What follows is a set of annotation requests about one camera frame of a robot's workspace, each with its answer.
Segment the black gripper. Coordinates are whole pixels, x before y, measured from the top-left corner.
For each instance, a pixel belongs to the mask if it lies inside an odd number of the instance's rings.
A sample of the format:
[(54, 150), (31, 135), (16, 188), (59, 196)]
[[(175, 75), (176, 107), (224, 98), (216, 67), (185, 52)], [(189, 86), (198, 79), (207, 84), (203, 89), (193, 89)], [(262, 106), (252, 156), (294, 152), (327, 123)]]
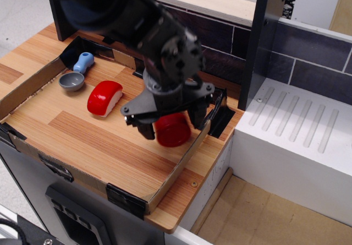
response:
[(196, 76), (194, 80), (187, 79), (163, 88), (147, 71), (143, 73), (143, 80), (143, 92), (123, 105), (120, 111), (128, 124), (138, 124), (138, 131), (144, 138), (155, 139), (152, 123), (160, 117), (182, 111), (188, 112), (194, 128), (202, 127), (215, 91), (212, 83), (204, 82)]

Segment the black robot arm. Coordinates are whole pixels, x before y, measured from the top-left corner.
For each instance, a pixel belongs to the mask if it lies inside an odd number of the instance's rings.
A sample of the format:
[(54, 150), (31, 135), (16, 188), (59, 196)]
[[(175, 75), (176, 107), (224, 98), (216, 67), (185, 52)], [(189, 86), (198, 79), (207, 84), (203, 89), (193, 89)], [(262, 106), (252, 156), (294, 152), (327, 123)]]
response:
[(70, 24), (125, 44), (145, 62), (144, 91), (121, 108), (128, 125), (154, 139), (162, 116), (186, 111), (201, 129), (215, 87), (198, 72), (205, 59), (197, 36), (156, 0), (59, 0)]

